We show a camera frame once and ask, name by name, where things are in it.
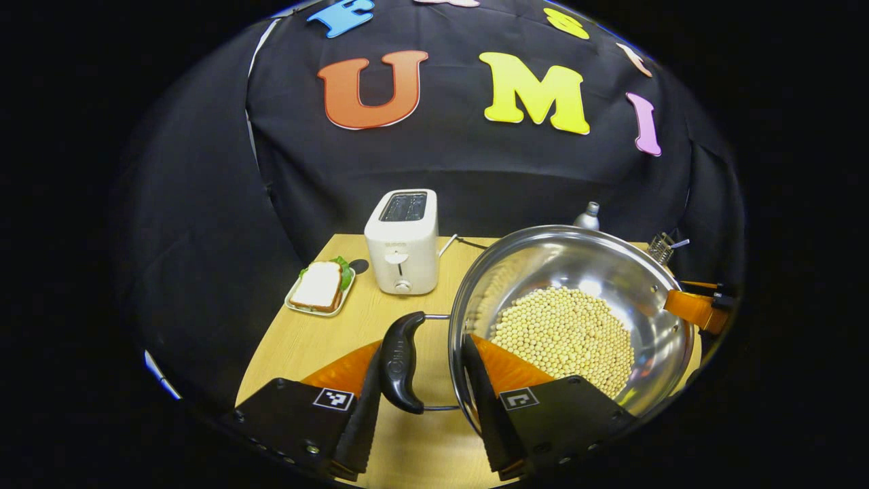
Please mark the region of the black backdrop cloth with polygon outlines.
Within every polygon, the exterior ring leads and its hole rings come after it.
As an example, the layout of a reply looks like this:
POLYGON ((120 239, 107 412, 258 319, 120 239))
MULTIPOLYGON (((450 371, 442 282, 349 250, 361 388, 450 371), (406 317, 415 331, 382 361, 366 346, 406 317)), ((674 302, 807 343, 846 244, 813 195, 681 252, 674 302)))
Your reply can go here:
POLYGON ((504 236, 602 205, 627 241, 675 232, 682 278, 743 280, 736 157, 648 50, 547 0, 328 0, 253 24, 133 132, 113 192, 122 324, 181 393, 235 402, 293 274, 380 198, 428 188, 439 227, 504 236))

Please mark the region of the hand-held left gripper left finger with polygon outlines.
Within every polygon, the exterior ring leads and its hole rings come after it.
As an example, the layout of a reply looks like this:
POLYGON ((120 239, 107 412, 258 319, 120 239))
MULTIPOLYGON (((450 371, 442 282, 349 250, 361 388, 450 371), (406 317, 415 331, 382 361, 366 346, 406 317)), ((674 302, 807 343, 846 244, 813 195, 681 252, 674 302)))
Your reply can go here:
POLYGON ((366 473, 381 401, 381 342, 304 380, 273 378, 224 415, 224 427, 279 463, 326 479, 366 473))

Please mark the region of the white toaster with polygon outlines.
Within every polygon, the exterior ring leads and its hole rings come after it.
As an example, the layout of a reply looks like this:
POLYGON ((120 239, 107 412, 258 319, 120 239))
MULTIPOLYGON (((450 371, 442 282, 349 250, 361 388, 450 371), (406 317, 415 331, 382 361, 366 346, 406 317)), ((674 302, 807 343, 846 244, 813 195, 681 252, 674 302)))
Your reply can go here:
POLYGON ((379 288, 394 295, 425 295, 439 279, 437 193, 398 189, 383 195, 364 229, 379 288))

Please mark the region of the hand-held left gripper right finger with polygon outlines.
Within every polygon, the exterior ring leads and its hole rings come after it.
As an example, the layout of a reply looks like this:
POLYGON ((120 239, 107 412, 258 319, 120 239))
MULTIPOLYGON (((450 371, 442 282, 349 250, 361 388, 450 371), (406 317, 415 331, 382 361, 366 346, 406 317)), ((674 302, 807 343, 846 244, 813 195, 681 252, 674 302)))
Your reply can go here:
POLYGON ((502 481, 565 475, 638 421, 580 376, 497 390, 481 353, 476 337, 466 335, 462 360, 476 407, 472 417, 502 481))

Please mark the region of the pile of soybeans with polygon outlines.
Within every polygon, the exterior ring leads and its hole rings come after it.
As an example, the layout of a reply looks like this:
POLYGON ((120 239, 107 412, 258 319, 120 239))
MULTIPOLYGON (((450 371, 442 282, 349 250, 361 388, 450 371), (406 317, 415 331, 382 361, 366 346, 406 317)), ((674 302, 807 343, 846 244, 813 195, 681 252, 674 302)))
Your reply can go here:
POLYGON ((580 290, 531 291, 500 310, 490 330, 472 340, 497 393, 578 375, 616 397, 632 372, 627 326, 605 300, 580 290))

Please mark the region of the stainless steel pot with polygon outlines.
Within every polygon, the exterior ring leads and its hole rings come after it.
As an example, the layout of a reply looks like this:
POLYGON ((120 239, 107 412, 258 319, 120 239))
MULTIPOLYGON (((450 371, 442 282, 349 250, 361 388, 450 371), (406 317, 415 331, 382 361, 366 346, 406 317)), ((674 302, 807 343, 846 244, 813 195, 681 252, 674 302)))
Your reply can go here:
POLYGON ((635 244, 604 232, 568 225, 531 227, 504 236, 482 251, 463 276, 452 298, 448 322, 448 366, 456 407, 475 433, 482 434, 479 404, 472 399, 469 362, 462 347, 473 337, 493 340, 521 326, 523 307, 545 293, 549 302, 528 313, 535 325, 550 329, 552 319, 562 325, 583 325, 558 306, 574 293, 592 297, 606 316, 626 332, 632 352, 606 360, 577 358, 584 364, 580 377, 595 380, 600 372, 614 372, 614 390, 605 394, 637 418, 663 408, 691 371, 698 348, 695 328, 665 308, 668 298, 683 291, 670 270, 635 244))

